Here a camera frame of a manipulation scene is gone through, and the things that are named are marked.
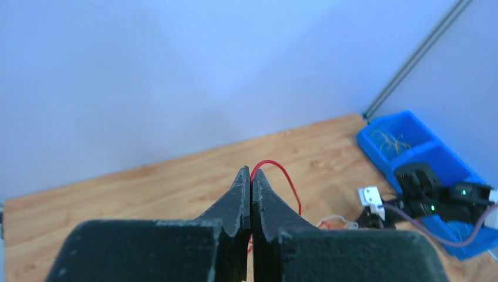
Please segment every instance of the light blue wall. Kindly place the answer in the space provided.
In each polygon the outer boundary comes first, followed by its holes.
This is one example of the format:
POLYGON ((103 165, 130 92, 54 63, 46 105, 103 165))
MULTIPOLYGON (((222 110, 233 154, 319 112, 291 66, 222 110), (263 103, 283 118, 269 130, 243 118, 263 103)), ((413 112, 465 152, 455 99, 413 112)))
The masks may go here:
POLYGON ((360 112, 451 4, 2 1, 0 187, 11 198, 360 112))
POLYGON ((473 1, 376 116, 405 109, 498 187, 497 1, 473 1))

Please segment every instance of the wooden tabletop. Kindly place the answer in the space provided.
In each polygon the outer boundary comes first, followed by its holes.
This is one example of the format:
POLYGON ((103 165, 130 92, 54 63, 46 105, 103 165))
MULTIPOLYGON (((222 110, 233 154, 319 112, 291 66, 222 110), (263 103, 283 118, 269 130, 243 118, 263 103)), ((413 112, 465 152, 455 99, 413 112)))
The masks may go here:
MULTIPOLYGON (((66 236, 84 220, 193 219, 230 187, 239 168, 253 167, 263 159, 286 167, 306 220, 316 223, 329 214, 353 220, 362 210, 357 188, 373 185, 383 193, 391 190, 356 145, 355 134, 364 126, 356 114, 343 116, 8 200, 6 280, 43 281, 66 236)), ((268 164, 262 169, 272 188, 297 208, 278 168, 268 164)), ((498 267, 487 253, 462 263, 435 246, 452 281, 498 281, 498 267)), ((252 281, 252 257, 248 260, 252 281)))

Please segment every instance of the white connector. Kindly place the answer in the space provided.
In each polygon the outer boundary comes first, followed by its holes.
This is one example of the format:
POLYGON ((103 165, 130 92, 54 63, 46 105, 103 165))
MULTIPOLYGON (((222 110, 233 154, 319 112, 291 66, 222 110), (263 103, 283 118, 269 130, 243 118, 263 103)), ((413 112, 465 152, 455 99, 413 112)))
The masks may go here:
MULTIPOLYGON (((489 193, 489 200, 490 202, 498 203, 498 190, 492 190, 489 193)), ((486 220, 484 221, 484 226, 498 229, 498 209, 494 210, 486 217, 486 220)))
POLYGON ((382 198, 376 186, 358 189, 359 200, 364 207, 370 207, 373 214, 377 214, 382 220, 386 220, 386 211, 382 205, 382 198))

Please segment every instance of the white cable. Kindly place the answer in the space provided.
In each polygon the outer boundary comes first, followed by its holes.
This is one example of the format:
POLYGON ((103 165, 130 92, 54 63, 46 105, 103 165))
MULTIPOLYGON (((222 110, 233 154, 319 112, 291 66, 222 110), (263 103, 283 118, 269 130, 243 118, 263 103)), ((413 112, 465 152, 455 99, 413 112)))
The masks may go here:
POLYGON ((339 215, 339 214, 331 214, 329 216, 326 216, 324 217, 322 220, 320 220, 317 224, 317 227, 320 226, 320 224, 322 224, 322 222, 327 222, 329 220, 332 220, 332 219, 340 219, 342 221, 344 221, 346 224, 344 225, 344 228, 345 229, 358 229, 358 223, 356 221, 349 221, 347 219, 345 219, 342 215, 339 215))

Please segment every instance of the blue storage tray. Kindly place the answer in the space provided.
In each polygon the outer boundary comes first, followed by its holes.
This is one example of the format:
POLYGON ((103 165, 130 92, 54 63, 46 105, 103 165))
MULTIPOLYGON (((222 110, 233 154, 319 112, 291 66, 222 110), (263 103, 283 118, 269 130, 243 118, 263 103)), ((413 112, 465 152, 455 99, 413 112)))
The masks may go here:
MULTIPOLYGON (((410 162, 429 163, 445 186, 462 181, 484 184, 475 172, 410 111, 375 119, 357 134, 356 139, 358 146, 398 193, 402 191, 394 177, 394 170, 410 162), (391 142, 395 138, 404 144, 398 143, 396 150, 394 146, 385 144, 385 136, 391 142)), ((425 217, 422 222, 435 235, 455 242, 465 240, 473 230, 472 225, 460 221, 445 223, 439 216, 425 217)), ((483 227, 474 241, 466 247, 442 246, 459 260, 469 259, 498 246, 498 230, 483 227)))

